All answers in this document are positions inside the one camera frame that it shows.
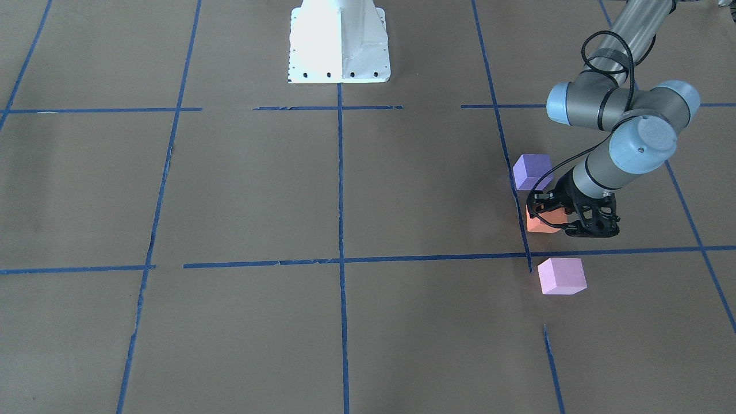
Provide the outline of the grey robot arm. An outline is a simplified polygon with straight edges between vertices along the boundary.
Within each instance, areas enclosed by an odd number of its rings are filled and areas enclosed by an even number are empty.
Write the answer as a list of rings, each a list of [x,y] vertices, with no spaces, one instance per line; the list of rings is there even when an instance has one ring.
[[[562,125],[599,129],[608,136],[573,155],[577,165],[553,189],[529,191],[529,218],[572,237],[618,235],[616,192],[667,162],[676,152],[679,133],[701,106],[699,92],[678,79],[649,91],[635,87],[637,66],[676,8],[676,1],[628,1],[610,29],[591,35],[602,38],[592,54],[583,42],[584,68],[574,81],[552,88],[547,115]]]

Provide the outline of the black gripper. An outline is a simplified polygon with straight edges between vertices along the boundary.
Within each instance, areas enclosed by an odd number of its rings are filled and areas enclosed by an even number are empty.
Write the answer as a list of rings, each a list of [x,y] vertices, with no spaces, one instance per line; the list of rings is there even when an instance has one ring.
[[[527,196],[527,210],[531,217],[539,217],[545,224],[555,228],[583,228],[583,220],[578,212],[575,201],[577,197],[577,187],[573,181],[573,172],[567,172],[555,184],[555,187],[544,192],[530,192]],[[552,210],[564,209],[569,216],[569,222],[564,227],[560,224],[550,224],[541,214],[544,212],[552,212]]]

